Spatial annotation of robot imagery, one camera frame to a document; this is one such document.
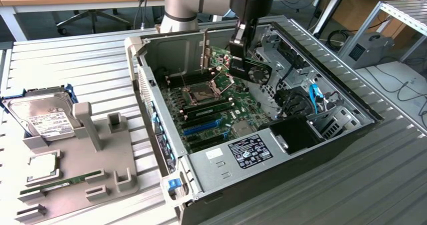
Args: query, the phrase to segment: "blue latch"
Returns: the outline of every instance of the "blue latch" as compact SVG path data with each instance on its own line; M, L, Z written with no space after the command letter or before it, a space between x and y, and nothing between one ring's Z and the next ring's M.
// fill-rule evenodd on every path
M183 186L182 180L179 178L175 178L167 182L168 182L168 190L170 191L172 191L172 190L178 189L180 186Z
M320 89L318 87L318 84L311 84L310 85L310 89L308 89L308 92L310 92L310 99L311 99L311 102L312 102L312 105L314 105L314 111L315 113L318 114L318 100L323 100L324 96L320 92Z
M158 112L155 111L155 112L152 113L151 122L155 123L155 122L156 122L156 119L159 120L159 118L158 118Z

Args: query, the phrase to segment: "sticker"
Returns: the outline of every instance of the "sticker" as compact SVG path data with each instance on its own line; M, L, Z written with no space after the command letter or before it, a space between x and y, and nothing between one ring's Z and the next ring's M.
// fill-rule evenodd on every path
M228 147L243 169L252 167L274 157L258 134L228 144Z
M223 151L222 151L220 147L206 152L207 159L210 159L210 160L222 156L222 155L223 155Z
M230 111L230 114L232 116L232 119L236 119L236 115L235 115L234 111Z
M63 111L28 117L28 120L43 138L73 132L72 124Z
M203 111L203 112L199 112L195 116L198 117L200 115L210 114L211 112L214 112L214 109Z

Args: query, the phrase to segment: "white label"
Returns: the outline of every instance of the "white label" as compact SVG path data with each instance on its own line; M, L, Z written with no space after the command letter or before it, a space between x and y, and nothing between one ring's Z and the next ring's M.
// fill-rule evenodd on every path
M222 148L216 148L216 149L206 152L207 159L210 159L210 160L222 156L222 155L223 155Z
M232 119L236 119L236 115L235 115L234 111L230 111L230 114L232 116Z
M65 112L55 112L28 118L35 130L43 138L73 132Z
M214 112L214 109L203 111L203 112L199 112L195 116L198 117L200 115L210 114L211 112Z

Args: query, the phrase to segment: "cable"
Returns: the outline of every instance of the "cable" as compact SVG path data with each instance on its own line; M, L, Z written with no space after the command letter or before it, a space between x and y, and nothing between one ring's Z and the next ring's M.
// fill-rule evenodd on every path
M319 2L319 3L318 3L318 6L315 7L315 10L314 10L314 13L312 13L312 16L311 16L310 22L308 22L307 30L310 30L310 29L311 29L311 28L310 28L310 25L312 24L314 18L315 18L315 16L316 16L316 12L318 12L318 9L319 9L319 7L320 7L320 3L322 3L322 2Z
M290 62L290 64L291 64L291 67L290 67L288 70L286 71L284 76L280 78L280 80L279 80L278 83L275 84L275 92L278 92L279 84L283 83L283 81L286 80L286 78L290 76L290 74L291 74L291 72L292 72L292 69L294 69L295 66L296 66L296 64L295 64L295 63L296 63L295 55L294 55L290 51L287 51L287 50L282 50L282 52L284 52L284 53L288 54L288 56L290 56L291 61L288 61L288 62Z
M287 2L288 4L298 4L300 0L296 0L296 2L290 2L290 1L284 1L284 2Z
M144 24L146 22L146 10L147 10L147 0L138 0L138 10L136 10L136 14L135 14L135 17L134 17L134 29L136 29L136 19L139 17L139 14L142 12L142 5L143 5L143 2L144 2L144 12L143 12L143 17L142 17L142 24Z
M310 107L311 107L312 112L316 111L316 110L315 110L315 105L314 105L312 101L310 100L310 98L306 97L306 96L304 96L303 94L300 94L299 92L294 92L292 94L288 95L287 100L286 100L286 102L283 103L283 106L282 106L282 107L286 107L286 106L288 105L288 103L290 103L290 101L291 101L291 97L294 97L294 96L300 97L300 98L310 104Z
M143 18L142 18L142 26L144 26L144 24L146 24L147 1L148 0L146 0L146 3L144 3L144 13L143 13Z
M375 77L374 74L371 73L371 71L370 71L367 68L364 68L364 69L367 70L367 72L370 73L370 75L372 76L372 78L376 80L376 82L378 82L378 84L380 85L380 87L382 87L388 93L395 93L395 92L398 92L396 98L398 98L399 101L407 102L407 101L414 100L414 99L420 98L420 97L424 97L424 98L427 99L427 93L426 93L426 94L422 94L420 92L415 91L415 90L408 86L408 83L410 83L408 81L402 82L399 78L396 78L396 77L395 77L394 75L391 75L390 73L384 72L378 66L374 66L374 67L375 67L383 74L388 75L390 77L392 77L394 79L396 79L396 80L399 81L399 83L402 83L402 86L400 86L400 88L399 88L398 90L395 90L395 91L387 90L387 89L384 88L383 84L380 83L380 81L376 79L376 77ZM414 97L407 98L407 99L402 99L402 98L400 98L400 91L402 91L402 89L403 89L404 87L407 87L408 89L411 89L411 90L418 94L418 96L414 96ZM420 107L420 110L419 110L419 112L418 112L418 115L420 116L420 121L422 121L423 126L427 128L426 121L424 121L424 115L427 115L427 110L424 110L424 107L426 107L426 106L427 106L427 101L426 101L426 103L423 104L423 106Z
M300 10L300 9L304 9L304 8L308 8L311 5L312 5L312 2L310 2L306 6L302 6L302 7L291 7L290 5L287 5L284 3L284 1L280 1L280 3L287 6L290 9L295 9L295 10Z
M384 22L387 22L388 21L388 19L386 19L384 21L382 21L380 23L378 23L378 24L375 24L374 26L370 26L367 29L372 29L372 28L375 28L375 27L378 27L379 25L382 25ZM342 46L336 46L336 45L334 45L331 42L334 41L332 40L332 37L335 36L335 35L342 35L342 37L343 37L343 40L346 41L347 40L347 38L348 38L348 36L350 36L350 32L356 32L356 31L359 31L359 30L334 30L334 31L331 31L331 33L328 34L328 36L327 36L327 39L326 39L326 46L332 50L332 51L335 51L335 52L338 52L339 50L340 50L340 48L342 48Z

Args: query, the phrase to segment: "warning label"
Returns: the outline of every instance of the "warning label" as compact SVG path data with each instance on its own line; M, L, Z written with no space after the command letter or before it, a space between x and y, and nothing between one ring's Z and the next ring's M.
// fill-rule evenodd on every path
M49 113L28 118L35 130L43 138L73 132L65 112Z
M243 169L252 167L274 157L259 135L228 144L228 147Z

